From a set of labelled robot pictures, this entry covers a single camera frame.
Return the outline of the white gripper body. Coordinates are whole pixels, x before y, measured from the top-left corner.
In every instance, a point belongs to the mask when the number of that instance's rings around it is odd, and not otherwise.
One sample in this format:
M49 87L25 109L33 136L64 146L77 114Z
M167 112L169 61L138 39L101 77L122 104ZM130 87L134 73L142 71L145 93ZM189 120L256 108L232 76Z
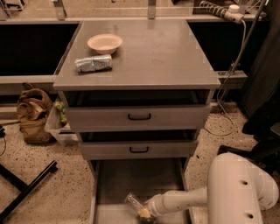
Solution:
M161 216L167 213L164 203L164 195L157 194L145 202L150 214L154 217Z

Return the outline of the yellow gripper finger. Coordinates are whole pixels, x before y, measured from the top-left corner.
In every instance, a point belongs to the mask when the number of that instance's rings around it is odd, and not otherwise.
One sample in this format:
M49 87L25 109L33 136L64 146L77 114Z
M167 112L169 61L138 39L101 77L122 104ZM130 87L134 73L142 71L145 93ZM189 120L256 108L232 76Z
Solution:
M145 218L145 219L149 219L151 217L151 212L148 209L147 206L143 206L140 209L137 210L137 214L141 217L141 218Z

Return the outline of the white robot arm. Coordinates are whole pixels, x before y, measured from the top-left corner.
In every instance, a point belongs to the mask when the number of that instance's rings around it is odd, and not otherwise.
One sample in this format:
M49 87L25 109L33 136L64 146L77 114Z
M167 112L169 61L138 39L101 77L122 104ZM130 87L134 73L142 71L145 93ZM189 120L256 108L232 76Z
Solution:
M222 153L209 166L207 185L191 191L168 191L149 199L138 215L149 220L206 206L208 224L263 224L261 211L278 201L276 181L246 158Z

